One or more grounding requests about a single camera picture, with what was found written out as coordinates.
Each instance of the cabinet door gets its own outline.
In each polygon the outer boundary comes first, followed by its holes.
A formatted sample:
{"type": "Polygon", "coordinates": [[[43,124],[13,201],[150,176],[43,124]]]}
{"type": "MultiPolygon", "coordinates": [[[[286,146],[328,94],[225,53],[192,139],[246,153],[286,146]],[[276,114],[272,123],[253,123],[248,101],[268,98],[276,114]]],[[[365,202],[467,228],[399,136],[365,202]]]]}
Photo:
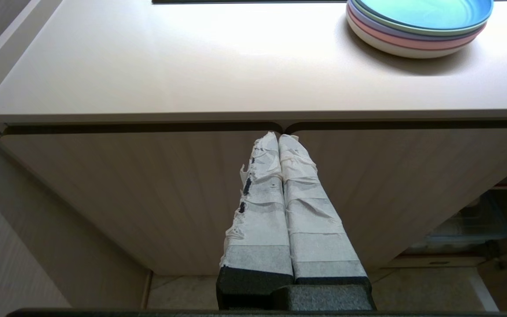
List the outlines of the cabinet door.
{"type": "Polygon", "coordinates": [[[366,269],[385,265],[507,176],[507,129],[304,130],[366,269]]]}
{"type": "Polygon", "coordinates": [[[265,133],[10,134],[2,142],[156,273],[214,275],[239,205],[238,171],[265,133]]]}

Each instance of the pink plate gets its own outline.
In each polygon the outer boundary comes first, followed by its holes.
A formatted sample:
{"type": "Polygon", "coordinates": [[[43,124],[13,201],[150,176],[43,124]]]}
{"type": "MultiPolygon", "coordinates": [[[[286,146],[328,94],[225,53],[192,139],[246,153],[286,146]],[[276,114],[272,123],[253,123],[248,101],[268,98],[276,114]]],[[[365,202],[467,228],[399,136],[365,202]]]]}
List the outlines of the pink plate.
{"type": "Polygon", "coordinates": [[[459,38],[457,40],[450,40],[450,41],[417,41],[417,40],[410,40],[408,38],[401,38],[397,36],[392,36],[390,34],[386,34],[380,31],[377,31],[373,28],[368,27],[366,24],[361,22],[351,11],[352,9],[348,7],[348,14],[350,18],[353,20],[353,22],[361,28],[361,30],[365,31],[365,33],[368,33],[369,35],[378,38],[379,40],[382,40],[384,42],[395,44],[398,46],[402,46],[404,48],[416,48],[418,50],[448,50],[450,48],[456,48],[458,46],[467,44],[474,40],[474,38],[477,37],[480,32],[485,28],[486,24],[479,28],[476,32],[471,34],[470,36],[459,38]]]}

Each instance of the plate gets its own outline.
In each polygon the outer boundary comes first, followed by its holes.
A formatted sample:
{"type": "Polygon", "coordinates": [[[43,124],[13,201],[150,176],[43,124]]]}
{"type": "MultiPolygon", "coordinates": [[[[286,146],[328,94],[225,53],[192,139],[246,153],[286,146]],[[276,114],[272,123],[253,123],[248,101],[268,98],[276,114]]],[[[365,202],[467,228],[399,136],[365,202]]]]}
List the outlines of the plate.
{"type": "Polygon", "coordinates": [[[493,0],[356,0],[369,12],[407,26],[463,29],[489,18],[493,0]]]}
{"type": "Polygon", "coordinates": [[[416,59],[428,59],[428,58],[439,58],[442,56],[447,56],[462,50],[467,46],[467,44],[459,46],[458,48],[451,48],[449,50],[417,50],[415,48],[404,48],[402,46],[390,44],[379,40],[376,37],[371,36],[370,34],[365,33],[365,31],[361,30],[360,27],[355,24],[350,16],[347,16],[348,24],[352,28],[353,32],[361,39],[363,42],[371,45],[372,47],[381,50],[383,52],[402,56],[406,58],[416,58],[416,59]]]}
{"type": "Polygon", "coordinates": [[[389,28],[388,26],[383,26],[383,24],[380,24],[376,22],[375,20],[369,18],[362,12],[360,12],[356,6],[352,3],[353,0],[348,0],[347,7],[352,10],[353,15],[358,18],[361,22],[363,22],[366,26],[373,28],[379,32],[383,32],[386,34],[390,34],[392,36],[402,37],[402,38],[409,38],[410,40],[417,40],[417,41],[451,41],[451,40],[458,40],[459,38],[464,38],[467,36],[470,36],[477,32],[477,30],[474,30],[473,32],[469,32],[467,34],[463,35],[457,35],[457,36],[427,36],[427,35],[420,35],[420,34],[414,34],[409,32],[400,31],[397,29],[389,28]]]}
{"type": "Polygon", "coordinates": [[[362,7],[361,4],[358,2],[358,0],[354,0],[352,3],[354,6],[356,6],[356,8],[360,12],[362,12],[363,14],[365,14],[366,16],[368,16],[369,18],[371,18],[375,22],[383,24],[383,26],[387,26],[389,28],[393,28],[396,30],[404,31],[404,32],[414,33],[414,34],[421,34],[421,35],[427,35],[427,36],[458,36],[458,35],[463,35],[463,34],[473,32],[474,30],[476,30],[477,28],[480,28],[481,26],[483,26],[483,24],[485,24],[485,22],[483,22],[483,23],[477,24],[476,26],[471,26],[469,28],[464,28],[464,29],[455,29],[455,30],[421,29],[421,28],[415,28],[414,26],[406,26],[404,24],[398,24],[398,23],[392,22],[390,20],[385,20],[384,18],[381,18],[380,16],[376,16],[376,15],[372,14],[371,12],[369,12],[366,8],[362,7]]]}
{"type": "Polygon", "coordinates": [[[403,46],[405,48],[416,48],[418,50],[448,50],[450,48],[456,48],[457,46],[461,46],[467,44],[474,40],[478,34],[480,34],[484,27],[480,28],[474,34],[470,36],[459,38],[457,40],[452,41],[417,41],[410,40],[408,38],[401,38],[397,36],[392,36],[390,34],[379,32],[373,28],[366,26],[363,22],[358,20],[356,16],[354,16],[351,8],[348,7],[348,15],[349,18],[354,22],[361,30],[365,33],[378,38],[384,42],[388,42],[390,44],[395,44],[398,46],[403,46]]]}

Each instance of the white plate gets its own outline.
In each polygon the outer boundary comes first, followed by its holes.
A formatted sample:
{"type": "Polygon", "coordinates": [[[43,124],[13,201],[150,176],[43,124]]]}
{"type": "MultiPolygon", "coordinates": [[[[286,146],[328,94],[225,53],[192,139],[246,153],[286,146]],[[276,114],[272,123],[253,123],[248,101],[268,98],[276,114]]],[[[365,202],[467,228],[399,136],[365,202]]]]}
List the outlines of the white plate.
{"type": "Polygon", "coordinates": [[[387,42],[384,42],[383,40],[379,40],[378,38],[371,36],[370,34],[366,33],[364,30],[361,30],[360,27],[358,27],[350,18],[349,15],[346,15],[348,19],[349,26],[352,28],[353,32],[361,39],[363,42],[371,45],[372,47],[381,50],[383,52],[396,55],[396,56],[402,56],[406,58],[417,58],[417,59],[426,59],[426,58],[438,58],[441,56],[447,56],[450,54],[453,54],[455,52],[458,52],[459,50],[462,50],[465,46],[468,45],[462,45],[458,48],[451,48],[449,50],[417,50],[414,48],[403,48],[402,46],[390,44],[387,42]]]}

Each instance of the tiled floor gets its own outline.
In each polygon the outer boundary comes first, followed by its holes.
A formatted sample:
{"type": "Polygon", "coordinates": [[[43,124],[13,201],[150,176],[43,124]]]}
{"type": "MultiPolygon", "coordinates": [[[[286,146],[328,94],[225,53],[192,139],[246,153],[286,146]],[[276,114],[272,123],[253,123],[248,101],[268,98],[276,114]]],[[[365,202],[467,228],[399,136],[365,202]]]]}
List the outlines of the tiled floor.
{"type": "MultiPolygon", "coordinates": [[[[381,269],[370,273],[379,310],[486,311],[495,305],[476,268],[381,269]]],[[[148,308],[216,310],[216,276],[154,276],[148,308]]]]}

